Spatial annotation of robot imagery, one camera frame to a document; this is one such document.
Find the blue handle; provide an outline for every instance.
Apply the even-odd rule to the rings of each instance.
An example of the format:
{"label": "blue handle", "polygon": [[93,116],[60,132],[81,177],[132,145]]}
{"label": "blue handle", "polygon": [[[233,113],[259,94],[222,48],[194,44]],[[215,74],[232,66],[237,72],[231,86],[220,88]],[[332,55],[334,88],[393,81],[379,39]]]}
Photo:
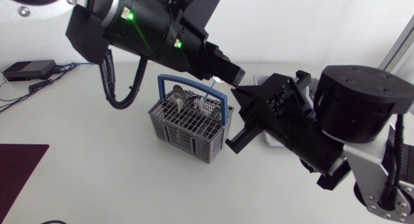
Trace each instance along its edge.
{"label": "blue handle", "polygon": [[203,91],[205,93],[208,93],[209,95],[212,95],[216,98],[218,98],[221,101],[221,124],[226,125],[228,122],[228,115],[227,115],[227,96],[221,92],[216,91],[215,89],[212,89],[208,87],[207,85],[200,84],[198,82],[191,81],[187,78],[182,78],[179,76],[173,76],[168,74],[160,74],[158,76],[158,91],[160,92],[160,99],[166,98],[166,86],[165,86],[165,80],[172,81],[172,82],[179,82],[184,85],[189,85],[191,87],[194,87],[200,91]]}

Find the black box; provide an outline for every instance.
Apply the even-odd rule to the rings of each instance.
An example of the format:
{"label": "black box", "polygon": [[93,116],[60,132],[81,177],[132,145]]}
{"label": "black box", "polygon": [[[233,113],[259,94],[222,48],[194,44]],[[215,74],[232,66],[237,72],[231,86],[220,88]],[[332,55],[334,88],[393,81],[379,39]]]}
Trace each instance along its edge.
{"label": "black box", "polygon": [[33,78],[46,80],[53,74],[54,60],[16,62],[3,72],[8,81],[27,81]]}

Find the spoon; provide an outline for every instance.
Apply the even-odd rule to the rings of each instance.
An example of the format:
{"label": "spoon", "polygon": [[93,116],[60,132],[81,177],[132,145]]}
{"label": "spoon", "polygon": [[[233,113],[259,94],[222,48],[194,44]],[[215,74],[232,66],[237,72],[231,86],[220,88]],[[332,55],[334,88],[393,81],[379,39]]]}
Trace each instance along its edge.
{"label": "spoon", "polygon": [[181,86],[174,85],[173,93],[174,93],[175,100],[177,101],[177,106],[178,106],[178,110],[180,113],[186,101],[186,92],[183,90]]}

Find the white wall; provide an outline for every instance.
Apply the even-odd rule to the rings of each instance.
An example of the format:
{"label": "white wall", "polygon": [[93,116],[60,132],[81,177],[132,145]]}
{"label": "white wall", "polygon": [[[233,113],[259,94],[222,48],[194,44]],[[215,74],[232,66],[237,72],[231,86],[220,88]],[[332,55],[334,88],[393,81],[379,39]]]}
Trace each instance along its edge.
{"label": "white wall", "polygon": [[[236,63],[378,67],[413,14],[414,0],[221,0],[207,31]],[[65,37],[69,17],[1,23],[0,71],[21,60],[84,61]]]}

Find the black cable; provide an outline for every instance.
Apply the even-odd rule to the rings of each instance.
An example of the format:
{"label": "black cable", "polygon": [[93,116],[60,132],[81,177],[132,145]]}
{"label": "black cable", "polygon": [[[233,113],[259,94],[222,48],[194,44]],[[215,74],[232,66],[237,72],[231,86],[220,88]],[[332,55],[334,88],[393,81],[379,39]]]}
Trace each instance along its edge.
{"label": "black cable", "polygon": [[402,169],[404,167],[404,116],[398,115],[397,123],[395,124],[394,147],[387,148],[388,157],[388,178],[386,187],[381,195],[380,205],[385,210],[394,210],[395,202],[397,200],[398,183],[402,176]]}
{"label": "black cable", "polygon": [[135,100],[136,95],[139,92],[142,79],[144,77],[145,69],[147,67],[148,59],[145,57],[141,57],[138,69],[136,70],[134,84],[129,87],[131,91],[127,95],[125,99],[121,102],[116,101],[115,99],[115,88],[114,88],[114,81],[112,81],[112,77],[109,79],[108,77],[110,74],[114,72],[114,65],[111,50],[108,50],[107,55],[105,56],[104,61],[100,64],[100,72],[102,77],[102,85],[103,90],[105,91],[106,99],[109,103],[115,107],[116,109],[125,109],[129,107]]}
{"label": "black cable", "polygon": [[95,0],[88,0],[86,3],[86,9],[89,11],[93,11],[93,6],[95,4]]}
{"label": "black cable", "polygon": [[0,113],[2,113],[2,112],[4,112],[4,111],[6,111],[7,109],[11,108],[12,106],[14,106],[14,105],[16,105],[16,104],[18,104],[18,103],[20,103],[20,102],[22,102],[22,101],[24,101],[24,100],[28,99],[30,96],[34,95],[36,92],[40,91],[41,89],[43,89],[43,88],[45,88],[45,87],[47,87],[47,86],[49,86],[49,85],[53,84],[55,81],[59,80],[59,79],[60,79],[61,77],[63,77],[66,73],[68,73],[69,71],[73,70],[73,69],[74,69],[76,66],[78,66],[78,65],[79,65],[78,63],[72,63],[72,64],[69,64],[69,68],[68,68],[68,69],[65,69],[64,71],[62,71],[62,74],[61,74],[61,75],[59,75],[57,78],[55,78],[55,79],[51,80],[48,84],[46,84],[46,85],[44,85],[44,86],[39,86],[37,89],[34,89],[33,91],[30,91],[30,92],[29,92],[29,94],[23,95],[23,96],[21,96],[21,97],[19,97],[19,98],[14,98],[14,99],[12,99],[12,100],[2,100],[2,101],[5,101],[5,102],[12,102],[12,101],[14,101],[14,102],[12,102],[12,103],[10,103],[10,104],[6,104],[6,105],[1,106],[1,107],[0,107]]}
{"label": "black cable", "polygon": [[393,147],[392,140],[388,140],[387,142],[384,159],[386,162],[388,177],[385,188],[381,193],[379,205],[384,210],[391,211],[395,209],[394,200],[397,196],[397,191],[394,187],[394,180],[397,174],[397,161],[395,159],[395,149]]}
{"label": "black cable", "polygon": [[63,221],[59,221],[59,220],[53,220],[53,221],[46,221],[42,224],[66,224],[66,223]]}
{"label": "black cable", "polygon": [[397,174],[394,179],[394,186],[398,186],[402,175],[402,168],[404,166],[404,116],[398,115],[397,122],[395,123],[395,159],[397,161]]}

